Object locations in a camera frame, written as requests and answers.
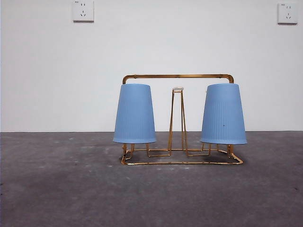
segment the white wall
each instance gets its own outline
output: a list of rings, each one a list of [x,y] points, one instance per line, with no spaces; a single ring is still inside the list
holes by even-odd
[[[233,75],[246,130],[303,130],[303,0],[296,26],[276,24],[276,0],[95,0],[94,23],[73,23],[71,2],[1,1],[2,131],[113,131],[125,75],[189,73]],[[227,80],[135,82],[158,131],[184,86],[199,131],[206,86]]]

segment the ribbed cup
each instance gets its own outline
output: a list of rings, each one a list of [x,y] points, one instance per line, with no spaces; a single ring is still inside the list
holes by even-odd
[[[208,86],[201,142],[246,144],[244,119],[237,84]]]
[[[156,141],[151,88],[145,84],[123,84],[120,90],[114,142]]]

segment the gold metal rack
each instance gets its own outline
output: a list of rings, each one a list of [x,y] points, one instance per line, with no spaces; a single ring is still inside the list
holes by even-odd
[[[161,79],[161,78],[225,78],[228,79],[230,83],[234,83],[233,77],[228,74],[193,74],[193,75],[127,75],[123,78],[123,84],[126,83],[128,79]],[[181,138],[182,138],[182,148],[172,148],[172,138],[173,138],[173,105],[174,105],[174,96],[175,94],[180,93],[181,95]],[[208,148],[205,148],[205,143],[202,143],[201,149],[188,148],[187,146],[187,131],[185,124],[185,111],[184,111],[184,100],[183,100],[183,88],[175,87],[172,90],[172,100],[171,100],[171,114],[170,114],[170,125],[169,125],[169,139],[167,148],[163,149],[150,149],[149,144],[146,144],[145,149],[135,149],[135,144],[131,144],[131,148],[127,149],[127,144],[124,143],[123,146],[123,157],[121,163],[124,165],[165,165],[165,164],[221,164],[221,165],[238,165],[242,164],[243,161],[238,158],[233,152],[233,145],[227,144],[226,150],[222,150],[219,147],[219,144],[215,145],[215,148],[212,148],[212,144],[209,144]],[[135,151],[145,151],[148,158],[163,158],[170,157],[172,151],[183,151],[186,154],[187,158],[191,157],[205,157],[210,156],[212,151],[218,151],[224,153],[228,158],[234,159],[237,162],[214,162],[214,161],[158,161],[158,162],[128,162],[133,157]],[[151,153],[159,152],[160,154],[152,155]]]

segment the floor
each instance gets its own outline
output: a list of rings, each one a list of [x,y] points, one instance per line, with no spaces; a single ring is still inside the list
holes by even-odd
[[[125,166],[112,137],[2,133],[1,226],[303,226],[303,131],[247,132],[242,165]]]

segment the electrical outlet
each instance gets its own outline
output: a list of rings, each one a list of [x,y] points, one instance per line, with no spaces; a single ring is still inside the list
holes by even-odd
[[[73,21],[94,21],[94,0],[74,0],[72,3]]]
[[[278,24],[297,24],[298,23],[298,4],[279,3],[278,4]]]

